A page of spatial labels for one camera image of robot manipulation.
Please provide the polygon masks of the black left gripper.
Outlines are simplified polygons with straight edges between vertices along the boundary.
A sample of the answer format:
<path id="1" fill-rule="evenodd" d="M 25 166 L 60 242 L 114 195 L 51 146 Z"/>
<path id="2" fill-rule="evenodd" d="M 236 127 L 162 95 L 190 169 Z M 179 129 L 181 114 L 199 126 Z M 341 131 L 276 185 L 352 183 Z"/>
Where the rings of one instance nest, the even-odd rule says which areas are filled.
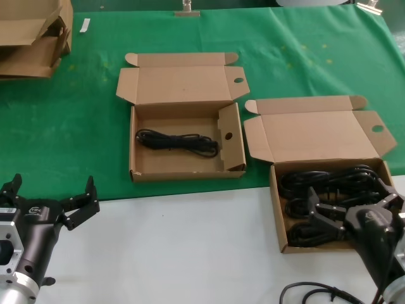
<path id="1" fill-rule="evenodd" d="M 16 174 L 3 184 L 0 195 L 1 208 L 16 208 L 12 245 L 18 251 L 13 256 L 19 260 L 15 271 L 31 279 L 43 279 L 62 225 L 72 231 L 100 211 L 97 189 L 93 176 L 89 176 L 84 194 L 60 202 L 17 198 L 21 185 L 22 177 Z"/>

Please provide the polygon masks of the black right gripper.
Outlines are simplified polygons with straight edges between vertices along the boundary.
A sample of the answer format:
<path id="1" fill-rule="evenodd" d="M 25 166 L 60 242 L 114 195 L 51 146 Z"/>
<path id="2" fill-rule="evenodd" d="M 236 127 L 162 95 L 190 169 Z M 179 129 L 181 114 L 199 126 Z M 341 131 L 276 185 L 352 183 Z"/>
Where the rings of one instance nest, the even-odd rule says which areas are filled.
<path id="1" fill-rule="evenodd" d="M 404 196 L 378 179 L 382 199 L 376 205 L 350 208 L 322 203 L 313 187 L 308 189 L 309 222 L 334 240 L 348 238 L 380 290 L 404 275 L 394 251 L 404 235 Z"/>

